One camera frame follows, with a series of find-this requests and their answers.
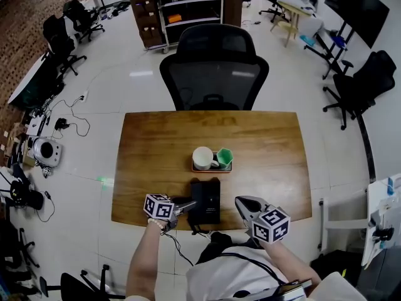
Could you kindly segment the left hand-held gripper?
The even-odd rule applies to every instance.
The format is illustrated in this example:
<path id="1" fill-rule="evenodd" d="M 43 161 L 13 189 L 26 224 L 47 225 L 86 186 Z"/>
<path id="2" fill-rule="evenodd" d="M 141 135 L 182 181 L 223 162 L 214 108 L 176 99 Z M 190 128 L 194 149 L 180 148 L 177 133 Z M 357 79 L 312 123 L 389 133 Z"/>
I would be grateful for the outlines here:
<path id="1" fill-rule="evenodd" d="M 176 205 L 166 195 L 146 194 L 143 211 L 148 223 L 156 224 L 161 233 L 167 233 L 177 226 L 178 216 L 188 213 L 196 204 L 197 201 L 189 201 Z"/>

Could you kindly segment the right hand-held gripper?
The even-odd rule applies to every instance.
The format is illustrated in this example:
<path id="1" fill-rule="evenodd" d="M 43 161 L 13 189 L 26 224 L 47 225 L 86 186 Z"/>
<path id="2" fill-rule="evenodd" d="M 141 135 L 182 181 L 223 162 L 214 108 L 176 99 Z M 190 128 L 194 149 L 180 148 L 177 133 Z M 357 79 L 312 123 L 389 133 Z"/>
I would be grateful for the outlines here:
<path id="1" fill-rule="evenodd" d="M 273 244 L 289 233 L 290 216 L 263 198 L 236 196 L 234 203 L 252 239 Z"/>

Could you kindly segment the person's right forearm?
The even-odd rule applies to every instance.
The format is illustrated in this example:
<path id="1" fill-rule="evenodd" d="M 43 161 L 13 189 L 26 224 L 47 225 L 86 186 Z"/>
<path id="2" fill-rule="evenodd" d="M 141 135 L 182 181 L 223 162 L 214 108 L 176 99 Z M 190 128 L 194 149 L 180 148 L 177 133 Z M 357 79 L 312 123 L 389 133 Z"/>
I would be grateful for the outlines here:
<path id="1" fill-rule="evenodd" d="M 310 290 L 315 289 L 320 283 L 321 278 L 303 260 L 293 254 L 280 241 L 269 244 L 260 241 L 259 244 L 265 249 L 275 267 L 289 280 L 311 280 Z"/>

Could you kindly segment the person's left forearm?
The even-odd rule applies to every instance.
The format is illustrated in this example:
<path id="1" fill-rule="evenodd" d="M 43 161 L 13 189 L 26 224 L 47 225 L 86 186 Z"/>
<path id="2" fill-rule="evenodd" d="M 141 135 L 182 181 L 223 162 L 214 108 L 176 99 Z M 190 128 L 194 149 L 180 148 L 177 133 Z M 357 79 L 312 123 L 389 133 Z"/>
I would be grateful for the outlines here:
<path id="1" fill-rule="evenodd" d="M 160 237 L 160 228 L 148 223 L 130 262 L 126 298 L 155 301 Z"/>

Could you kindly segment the black telephone base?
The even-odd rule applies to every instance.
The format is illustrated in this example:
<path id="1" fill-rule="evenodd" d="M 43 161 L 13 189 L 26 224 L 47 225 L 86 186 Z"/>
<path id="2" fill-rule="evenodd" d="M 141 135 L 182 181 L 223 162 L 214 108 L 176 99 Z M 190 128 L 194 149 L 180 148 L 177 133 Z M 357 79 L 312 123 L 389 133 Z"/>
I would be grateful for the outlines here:
<path id="1" fill-rule="evenodd" d="M 220 223 L 221 183 L 216 177 L 202 183 L 202 216 L 199 225 Z"/>

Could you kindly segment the orange tray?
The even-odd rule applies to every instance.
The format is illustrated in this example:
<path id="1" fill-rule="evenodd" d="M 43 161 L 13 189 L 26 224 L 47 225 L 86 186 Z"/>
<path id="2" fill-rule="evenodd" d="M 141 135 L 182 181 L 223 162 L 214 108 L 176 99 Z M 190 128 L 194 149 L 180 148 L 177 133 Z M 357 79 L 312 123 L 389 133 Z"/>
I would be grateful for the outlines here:
<path id="1" fill-rule="evenodd" d="M 198 169 L 197 166 L 194 164 L 194 161 L 192 161 L 192 171 L 193 172 L 198 172 L 198 173 L 201 173 L 201 172 L 230 173 L 232 171 L 232 163 L 233 163 L 233 160 L 234 160 L 234 156 L 231 154 L 231 155 L 228 155 L 227 157 L 231 158 L 231 161 L 227 166 L 223 166 L 223 167 L 221 167 L 221 166 L 219 166 L 219 167 L 211 166 L 211 168 L 208 169 L 208 170 L 200 170 L 200 169 Z"/>

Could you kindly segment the person's dark trousers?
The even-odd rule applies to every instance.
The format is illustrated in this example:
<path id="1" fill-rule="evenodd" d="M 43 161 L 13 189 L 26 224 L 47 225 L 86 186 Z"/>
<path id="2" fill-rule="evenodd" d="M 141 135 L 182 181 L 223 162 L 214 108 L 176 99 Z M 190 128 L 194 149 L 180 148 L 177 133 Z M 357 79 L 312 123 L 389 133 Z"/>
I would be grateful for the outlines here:
<path id="1" fill-rule="evenodd" d="M 217 258 L 224 250 L 231 247 L 248 247 L 257 250 L 262 249 L 262 247 L 257 245 L 252 238 L 248 239 L 244 243 L 234 243 L 229 235 L 218 231 L 210 232 L 209 238 L 210 238 L 210 243 L 206 246 L 205 250 L 200 254 L 200 257 L 196 265 Z"/>

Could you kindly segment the white mug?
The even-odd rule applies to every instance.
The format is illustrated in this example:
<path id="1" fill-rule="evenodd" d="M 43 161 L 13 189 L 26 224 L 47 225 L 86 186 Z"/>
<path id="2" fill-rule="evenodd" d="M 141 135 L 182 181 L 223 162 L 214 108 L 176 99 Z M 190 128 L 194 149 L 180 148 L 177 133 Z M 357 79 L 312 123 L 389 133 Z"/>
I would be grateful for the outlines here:
<path id="1" fill-rule="evenodd" d="M 199 171 L 208 171 L 212 167 L 219 167 L 220 164 L 214 160 L 213 152 L 208 147 L 198 147 L 192 153 L 192 162 Z"/>

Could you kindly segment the green hexagonal cup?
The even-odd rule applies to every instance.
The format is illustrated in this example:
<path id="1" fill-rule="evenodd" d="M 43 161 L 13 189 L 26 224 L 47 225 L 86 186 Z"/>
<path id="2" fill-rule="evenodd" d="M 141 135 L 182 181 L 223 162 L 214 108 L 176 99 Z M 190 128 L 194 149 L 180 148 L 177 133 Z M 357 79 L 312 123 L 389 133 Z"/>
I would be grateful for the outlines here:
<path id="1" fill-rule="evenodd" d="M 216 157 L 221 169 L 227 169 L 234 158 L 232 151 L 226 148 L 221 148 L 217 152 Z"/>

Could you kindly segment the wooden table with metal legs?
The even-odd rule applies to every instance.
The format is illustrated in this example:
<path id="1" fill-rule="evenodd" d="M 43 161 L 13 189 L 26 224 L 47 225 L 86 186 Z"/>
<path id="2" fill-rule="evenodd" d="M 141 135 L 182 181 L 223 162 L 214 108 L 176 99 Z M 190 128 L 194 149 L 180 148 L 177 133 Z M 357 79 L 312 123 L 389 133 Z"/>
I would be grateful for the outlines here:
<path id="1" fill-rule="evenodd" d="M 215 230 L 241 230 L 236 196 L 250 195 L 283 208 L 292 221 L 310 218 L 311 189 L 305 148 L 294 112 L 173 111 L 128 113 L 123 122 L 113 186 L 111 219 L 145 226 L 147 194 L 190 196 L 190 182 L 207 181 L 192 170 L 201 146 L 232 151 L 232 171 L 218 173 L 221 221 Z"/>

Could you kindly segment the person's white shirt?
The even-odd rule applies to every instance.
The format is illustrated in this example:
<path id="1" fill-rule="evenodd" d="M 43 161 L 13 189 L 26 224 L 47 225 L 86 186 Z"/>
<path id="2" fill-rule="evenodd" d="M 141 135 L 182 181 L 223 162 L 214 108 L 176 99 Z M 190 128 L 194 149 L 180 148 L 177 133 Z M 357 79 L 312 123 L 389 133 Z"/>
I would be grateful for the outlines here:
<path id="1" fill-rule="evenodd" d="M 275 291 L 289 281 L 264 248 L 231 247 L 223 256 L 192 267 L 186 274 L 187 301 L 212 301 Z"/>

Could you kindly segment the black chest device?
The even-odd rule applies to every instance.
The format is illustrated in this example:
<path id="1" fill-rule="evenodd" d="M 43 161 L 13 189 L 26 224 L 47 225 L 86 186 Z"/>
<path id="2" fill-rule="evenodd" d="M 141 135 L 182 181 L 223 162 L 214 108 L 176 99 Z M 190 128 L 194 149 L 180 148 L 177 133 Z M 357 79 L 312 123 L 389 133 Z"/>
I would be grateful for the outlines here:
<path id="1" fill-rule="evenodd" d="M 272 296 L 272 301 L 306 301 L 306 289 L 312 286 L 311 279 L 304 281 L 293 281 L 281 285 Z"/>

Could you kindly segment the black floor bag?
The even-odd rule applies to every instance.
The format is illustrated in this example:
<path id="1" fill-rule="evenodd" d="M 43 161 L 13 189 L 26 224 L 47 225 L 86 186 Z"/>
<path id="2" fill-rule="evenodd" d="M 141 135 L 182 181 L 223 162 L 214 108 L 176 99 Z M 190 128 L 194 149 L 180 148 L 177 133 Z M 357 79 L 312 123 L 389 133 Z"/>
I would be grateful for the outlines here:
<path id="1" fill-rule="evenodd" d="M 329 274 L 338 272 L 352 286 L 356 287 L 361 272 L 362 254 L 335 250 L 326 255 L 321 254 L 311 261 L 311 268 L 323 280 Z"/>

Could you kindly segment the white workbench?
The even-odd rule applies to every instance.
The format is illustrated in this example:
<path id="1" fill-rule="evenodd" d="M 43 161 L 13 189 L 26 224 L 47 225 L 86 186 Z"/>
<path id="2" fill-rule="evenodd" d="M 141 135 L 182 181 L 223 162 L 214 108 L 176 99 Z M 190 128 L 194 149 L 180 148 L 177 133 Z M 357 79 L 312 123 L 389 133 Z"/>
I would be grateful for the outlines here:
<path id="1" fill-rule="evenodd" d="M 318 249 L 324 253 L 330 230 L 365 230 L 361 266 L 367 269 L 383 250 L 401 248 L 401 173 L 377 180 L 364 190 L 367 217 L 333 221 L 329 219 L 329 201 L 321 198 L 321 234 Z"/>

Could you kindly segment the black mesh office chair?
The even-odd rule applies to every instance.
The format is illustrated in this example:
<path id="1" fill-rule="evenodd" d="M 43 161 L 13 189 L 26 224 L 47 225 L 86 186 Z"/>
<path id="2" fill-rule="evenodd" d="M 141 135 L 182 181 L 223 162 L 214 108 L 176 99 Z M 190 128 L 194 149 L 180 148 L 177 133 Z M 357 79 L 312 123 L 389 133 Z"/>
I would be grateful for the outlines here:
<path id="1" fill-rule="evenodd" d="M 200 24 L 181 35 L 159 66 L 176 110 L 251 110 L 269 73 L 250 34 L 228 24 Z"/>

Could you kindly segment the black backpack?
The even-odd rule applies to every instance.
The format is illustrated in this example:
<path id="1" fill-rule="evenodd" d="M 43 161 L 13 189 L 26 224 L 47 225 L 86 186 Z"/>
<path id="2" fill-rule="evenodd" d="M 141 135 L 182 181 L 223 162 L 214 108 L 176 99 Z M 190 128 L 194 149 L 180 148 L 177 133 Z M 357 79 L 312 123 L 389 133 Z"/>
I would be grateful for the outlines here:
<path id="1" fill-rule="evenodd" d="M 10 195 L 16 206 L 28 206 L 35 210 L 40 210 L 43 207 L 43 195 L 31 190 L 28 185 L 24 185 L 20 181 L 11 183 Z"/>

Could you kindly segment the cardboard box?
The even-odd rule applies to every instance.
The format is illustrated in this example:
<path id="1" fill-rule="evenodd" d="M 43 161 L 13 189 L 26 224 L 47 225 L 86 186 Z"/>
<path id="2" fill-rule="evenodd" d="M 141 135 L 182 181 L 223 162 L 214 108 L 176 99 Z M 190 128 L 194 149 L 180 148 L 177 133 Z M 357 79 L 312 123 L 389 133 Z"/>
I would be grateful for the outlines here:
<path id="1" fill-rule="evenodd" d="M 22 142 L 20 151 L 20 161 L 22 164 L 28 167 L 34 167 L 36 160 L 33 154 L 33 138 L 31 136 L 27 136 L 27 138 Z"/>

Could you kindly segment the black television stand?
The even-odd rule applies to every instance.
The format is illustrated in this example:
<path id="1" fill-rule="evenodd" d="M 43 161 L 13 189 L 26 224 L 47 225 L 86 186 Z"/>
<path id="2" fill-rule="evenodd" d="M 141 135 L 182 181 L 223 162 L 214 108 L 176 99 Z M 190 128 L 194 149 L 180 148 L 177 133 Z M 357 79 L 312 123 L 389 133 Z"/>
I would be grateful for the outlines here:
<path id="1" fill-rule="evenodd" d="M 313 41 L 321 47 L 322 52 L 308 42 L 303 47 L 326 62 L 327 71 L 323 74 L 322 80 L 326 80 L 331 72 L 345 75 L 349 68 L 353 68 L 353 64 L 350 61 L 343 59 L 348 51 L 348 43 L 355 33 L 355 30 L 351 28 L 347 36 L 344 37 L 344 30 L 347 26 L 348 24 L 344 21 L 339 30 L 324 30 L 314 35 Z"/>

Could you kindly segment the light wooden table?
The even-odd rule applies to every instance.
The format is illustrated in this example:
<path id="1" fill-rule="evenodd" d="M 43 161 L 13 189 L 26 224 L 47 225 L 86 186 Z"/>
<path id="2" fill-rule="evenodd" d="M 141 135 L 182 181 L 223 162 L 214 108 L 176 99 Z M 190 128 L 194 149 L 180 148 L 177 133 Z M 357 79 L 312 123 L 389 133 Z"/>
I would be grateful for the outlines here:
<path id="1" fill-rule="evenodd" d="M 298 23 L 300 16 L 306 16 L 309 18 L 315 13 L 315 10 L 312 6 L 307 6 L 301 9 L 281 1 L 278 1 L 276 4 L 281 6 L 282 12 L 277 19 L 274 20 L 270 32 L 272 32 L 277 26 L 285 30 L 287 32 L 287 37 L 284 42 L 284 47 L 286 48 L 290 37 L 296 38 L 296 35 L 299 32 Z"/>

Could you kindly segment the dark shelf cart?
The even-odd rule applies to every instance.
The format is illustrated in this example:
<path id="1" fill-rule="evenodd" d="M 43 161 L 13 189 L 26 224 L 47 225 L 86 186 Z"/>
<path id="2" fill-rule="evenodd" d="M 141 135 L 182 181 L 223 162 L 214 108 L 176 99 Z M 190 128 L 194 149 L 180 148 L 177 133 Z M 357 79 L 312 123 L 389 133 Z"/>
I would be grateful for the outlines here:
<path id="1" fill-rule="evenodd" d="M 130 4 L 146 50 L 167 53 L 187 28 L 198 24 L 241 26 L 242 0 L 130 0 Z M 169 24 L 167 16 L 173 14 L 180 14 L 182 21 Z"/>

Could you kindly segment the curved white table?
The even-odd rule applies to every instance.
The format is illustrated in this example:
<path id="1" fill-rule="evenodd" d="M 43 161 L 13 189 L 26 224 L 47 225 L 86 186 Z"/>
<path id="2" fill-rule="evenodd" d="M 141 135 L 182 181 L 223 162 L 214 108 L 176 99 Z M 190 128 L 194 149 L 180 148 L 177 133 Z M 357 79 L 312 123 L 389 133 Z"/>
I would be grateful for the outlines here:
<path id="1" fill-rule="evenodd" d="M 64 89 L 63 78 L 58 71 L 58 60 L 47 51 L 40 56 L 8 100 L 21 110 L 40 108 L 52 96 Z"/>

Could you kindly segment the black television screen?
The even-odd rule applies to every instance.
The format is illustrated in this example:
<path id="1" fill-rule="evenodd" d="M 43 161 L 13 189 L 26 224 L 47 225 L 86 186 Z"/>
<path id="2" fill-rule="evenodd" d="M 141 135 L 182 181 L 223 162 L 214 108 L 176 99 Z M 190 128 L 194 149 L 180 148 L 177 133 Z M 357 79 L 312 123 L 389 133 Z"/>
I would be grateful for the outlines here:
<path id="1" fill-rule="evenodd" d="M 325 4 L 372 48 L 389 14 L 380 0 L 325 0 Z"/>

